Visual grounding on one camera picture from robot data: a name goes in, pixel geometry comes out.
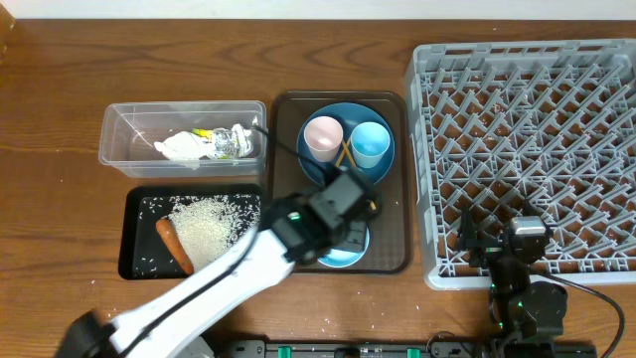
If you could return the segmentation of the light blue bowl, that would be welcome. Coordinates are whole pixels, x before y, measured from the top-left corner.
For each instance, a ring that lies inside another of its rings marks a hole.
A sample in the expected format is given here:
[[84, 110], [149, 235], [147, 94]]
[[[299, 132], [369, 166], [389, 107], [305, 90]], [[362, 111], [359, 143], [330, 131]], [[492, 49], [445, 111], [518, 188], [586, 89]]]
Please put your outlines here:
[[366, 230], [363, 250], [361, 252], [347, 252], [338, 249], [331, 249], [318, 262], [331, 269], [343, 269], [357, 263], [367, 252], [371, 240], [370, 231]]

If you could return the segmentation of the light blue cup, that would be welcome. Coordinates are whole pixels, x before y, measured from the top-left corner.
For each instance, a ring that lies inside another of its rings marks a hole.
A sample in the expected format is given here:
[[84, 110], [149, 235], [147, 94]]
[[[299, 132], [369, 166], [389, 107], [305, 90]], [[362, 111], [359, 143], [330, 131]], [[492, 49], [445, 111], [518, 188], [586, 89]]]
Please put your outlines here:
[[391, 136], [383, 125], [368, 121], [354, 128], [351, 144], [357, 165], [372, 168], [379, 164], [389, 150]]

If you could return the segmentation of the white rice pile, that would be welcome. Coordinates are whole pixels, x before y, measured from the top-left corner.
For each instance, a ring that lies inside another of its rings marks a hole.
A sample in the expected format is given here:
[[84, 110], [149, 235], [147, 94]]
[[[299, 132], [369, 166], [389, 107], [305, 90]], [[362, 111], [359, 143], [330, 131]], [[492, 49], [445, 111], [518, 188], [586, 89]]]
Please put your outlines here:
[[199, 271], [229, 250], [260, 217], [256, 194], [173, 196], [167, 215], [180, 244]]

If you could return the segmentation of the white tissue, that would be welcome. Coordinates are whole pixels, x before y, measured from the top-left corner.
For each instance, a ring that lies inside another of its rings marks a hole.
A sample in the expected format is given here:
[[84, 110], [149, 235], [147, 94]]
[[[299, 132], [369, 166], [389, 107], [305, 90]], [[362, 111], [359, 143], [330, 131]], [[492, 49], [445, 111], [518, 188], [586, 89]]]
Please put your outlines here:
[[253, 128], [256, 125], [258, 125], [258, 119], [255, 116], [248, 126], [243, 126], [239, 123], [232, 126], [232, 132], [235, 136], [237, 157], [248, 157], [253, 152], [255, 138]]

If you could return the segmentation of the yellow silver snack wrapper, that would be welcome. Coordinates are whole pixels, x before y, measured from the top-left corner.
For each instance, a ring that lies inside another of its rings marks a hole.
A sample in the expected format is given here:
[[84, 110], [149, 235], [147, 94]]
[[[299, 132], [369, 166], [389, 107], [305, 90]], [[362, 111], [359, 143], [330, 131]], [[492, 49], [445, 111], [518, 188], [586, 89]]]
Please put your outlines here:
[[215, 151], [208, 155], [210, 159], [238, 159], [235, 147], [235, 136], [232, 128], [215, 128], [215, 129], [199, 129], [192, 130], [193, 133], [207, 138], [215, 146]]

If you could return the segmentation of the white napkin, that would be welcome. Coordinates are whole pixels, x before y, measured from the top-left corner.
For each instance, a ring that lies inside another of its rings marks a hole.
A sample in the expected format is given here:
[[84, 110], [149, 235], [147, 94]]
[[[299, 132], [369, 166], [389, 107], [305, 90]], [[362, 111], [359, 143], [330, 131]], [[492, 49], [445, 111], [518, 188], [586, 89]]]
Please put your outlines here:
[[199, 160], [215, 151], [207, 138], [192, 132], [181, 131], [164, 141], [155, 141], [154, 147], [172, 161]]

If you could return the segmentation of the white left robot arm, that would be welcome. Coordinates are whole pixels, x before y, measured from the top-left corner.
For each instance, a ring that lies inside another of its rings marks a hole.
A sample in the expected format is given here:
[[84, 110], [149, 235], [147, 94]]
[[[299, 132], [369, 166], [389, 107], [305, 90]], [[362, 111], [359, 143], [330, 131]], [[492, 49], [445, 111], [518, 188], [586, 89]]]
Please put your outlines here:
[[175, 357], [204, 331], [297, 266], [311, 265], [378, 215], [382, 199], [357, 169], [335, 170], [320, 189], [271, 201], [259, 222], [217, 260], [171, 290], [102, 323], [76, 319], [59, 357]]

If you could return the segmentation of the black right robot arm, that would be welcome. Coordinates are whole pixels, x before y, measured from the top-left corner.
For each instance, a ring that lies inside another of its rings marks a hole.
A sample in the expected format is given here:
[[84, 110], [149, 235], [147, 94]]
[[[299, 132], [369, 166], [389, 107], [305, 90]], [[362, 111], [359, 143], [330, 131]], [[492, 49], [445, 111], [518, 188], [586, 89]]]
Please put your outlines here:
[[546, 280], [531, 280], [531, 264], [545, 254], [552, 228], [529, 207], [498, 233], [480, 233], [468, 208], [461, 210], [456, 248], [471, 267], [491, 278], [489, 310], [500, 332], [475, 353], [483, 357], [595, 357], [589, 345], [555, 344], [563, 335], [567, 291]]

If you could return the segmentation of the grey dishwasher rack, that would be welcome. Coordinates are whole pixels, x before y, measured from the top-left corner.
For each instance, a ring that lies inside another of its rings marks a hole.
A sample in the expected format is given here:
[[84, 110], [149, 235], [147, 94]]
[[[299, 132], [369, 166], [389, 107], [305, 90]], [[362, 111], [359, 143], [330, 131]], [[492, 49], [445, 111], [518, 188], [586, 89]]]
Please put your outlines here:
[[536, 269], [635, 280], [635, 43], [421, 45], [405, 73], [424, 282], [483, 288], [456, 248], [461, 211], [493, 238], [532, 205], [554, 228]]

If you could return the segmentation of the wooden chopstick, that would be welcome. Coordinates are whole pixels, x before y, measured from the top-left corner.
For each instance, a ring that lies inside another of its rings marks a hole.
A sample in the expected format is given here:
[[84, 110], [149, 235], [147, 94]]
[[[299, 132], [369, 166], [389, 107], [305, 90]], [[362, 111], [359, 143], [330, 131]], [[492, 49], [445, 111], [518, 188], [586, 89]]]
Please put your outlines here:
[[351, 150], [349, 149], [350, 144], [351, 144], [351, 139], [348, 139], [347, 141], [342, 141], [342, 152], [339, 159], [337, 160], [337, 163], [336, 163], [337, 166], [339, 166], [344, 160], [344, 158], [347, 157], [349, 159], [351, 167], [352, 168], [357, 167], [355, 159], [351, 153]]
[[355, 164], [355, 161], [353, 160], [353, 155], [351, 154], [351, 151], [349, 149], [350, 143], [351, 143], [351, 139], [347, 139], [346, 141], [342, 143], [342, 149], [335, 163], [336, 166], [341, 166], [346, 159], [348, 159], [352, 164]]

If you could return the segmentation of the brown serving tray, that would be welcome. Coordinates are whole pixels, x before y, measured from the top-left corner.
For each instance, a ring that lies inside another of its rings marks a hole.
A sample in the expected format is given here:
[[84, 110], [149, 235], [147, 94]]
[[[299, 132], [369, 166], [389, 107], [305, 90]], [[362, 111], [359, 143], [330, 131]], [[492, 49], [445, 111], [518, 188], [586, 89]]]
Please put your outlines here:
[[404, 270], [412, 257], [411, 197], [408, 187], [406, 113], [403, 99], [390, 91], [293, 90], [279, 95], [269, 119], [276, 139], [296, 150], [302, 124], [318, 109], [334, 103], [352, 102], [367, 106], [389, 124], [396, 144], [393, 165], [379, 183], [382, 211], [369, 224], [370, 244], [365, 255], [347, 268], [328, 268], [320, 263], [299, 268], [302, 273], [393, 274]]

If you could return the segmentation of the pink cup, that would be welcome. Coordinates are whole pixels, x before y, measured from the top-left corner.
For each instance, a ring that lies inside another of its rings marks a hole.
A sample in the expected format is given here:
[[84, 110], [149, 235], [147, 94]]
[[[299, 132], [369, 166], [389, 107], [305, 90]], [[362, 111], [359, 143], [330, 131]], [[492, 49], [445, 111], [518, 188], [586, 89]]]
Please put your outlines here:
[[344, 130], [338, 120], [330, 116], [311, 119], [303, 131], [303, 138], [311, 155], [319, 162], [331, 161], [339, 152]]

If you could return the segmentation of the orange carrot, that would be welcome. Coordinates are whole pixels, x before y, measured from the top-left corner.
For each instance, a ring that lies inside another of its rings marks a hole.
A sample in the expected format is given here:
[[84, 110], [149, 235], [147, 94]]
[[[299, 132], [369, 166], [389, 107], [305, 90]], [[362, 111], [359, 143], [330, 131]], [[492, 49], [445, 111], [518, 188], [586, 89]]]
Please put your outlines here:
[[185, 249], [181, 245], [176, 229], [170, 220], [166, 218], [158, 220], [155, 224], [155, 228], [164, 245], [173, 256], [173, 259], [179, 265], [181, 270], [187, 275], [193, 274], [194, 266], [185, 252]]

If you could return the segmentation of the black tray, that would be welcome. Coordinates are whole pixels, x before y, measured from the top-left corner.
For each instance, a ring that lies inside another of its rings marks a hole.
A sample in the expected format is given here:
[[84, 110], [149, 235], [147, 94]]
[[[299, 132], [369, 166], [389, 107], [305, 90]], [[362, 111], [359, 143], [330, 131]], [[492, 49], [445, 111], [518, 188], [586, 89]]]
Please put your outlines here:
[[233, 244], [257, 220], [262, 191], [255, 184], [171, 184], [132, 189], [127, 197], [118, 273], [127, 280], [185, 278], [156, 231], [156, 222], [182, 207], [213, 198], [238, 208]]

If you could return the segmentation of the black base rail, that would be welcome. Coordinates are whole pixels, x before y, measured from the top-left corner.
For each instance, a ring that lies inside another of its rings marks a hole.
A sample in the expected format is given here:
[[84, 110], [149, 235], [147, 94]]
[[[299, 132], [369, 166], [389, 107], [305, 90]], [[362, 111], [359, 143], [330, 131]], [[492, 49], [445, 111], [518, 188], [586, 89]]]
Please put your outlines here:
[[470, 342], [431, 340], [423, 344], [352, 342], [231, 342], [222, 358], [487, 358], [491, 354]]

